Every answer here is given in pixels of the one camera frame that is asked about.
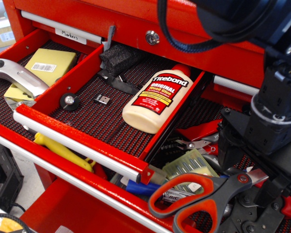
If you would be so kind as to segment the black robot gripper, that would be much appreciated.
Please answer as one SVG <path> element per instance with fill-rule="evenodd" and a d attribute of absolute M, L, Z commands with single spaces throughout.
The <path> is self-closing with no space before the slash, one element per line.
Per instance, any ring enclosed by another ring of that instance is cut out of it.
<path fill-rule="evenodd" d="M 222 171 L 237 164 L 244 155 L 268 179 L 254 203 L 266 207 L 281 194 L 291 195 L 291 118 L 253 111 L 250 116 L 230 108 L 221 110 L 218 161 Z"/>

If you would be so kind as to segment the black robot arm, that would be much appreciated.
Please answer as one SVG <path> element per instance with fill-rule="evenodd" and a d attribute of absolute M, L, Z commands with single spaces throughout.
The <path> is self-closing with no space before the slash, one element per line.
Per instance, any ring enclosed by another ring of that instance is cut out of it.
<path fill-rule="evenodd" d="M 187 53 L 249 41 L 264 49 L 264 80 L 251 99 L 251 114 L 224 109 L 219 125 L 219 163 L 229 168 L 248 155 L 267 175 L 255 203 L 266 206 L 291 195 L 291 0 L 198 0 L 197 15 L 210 40 L 185 44 L 167 27 L 167 1 L 158 1 L 161 30 Z"/>

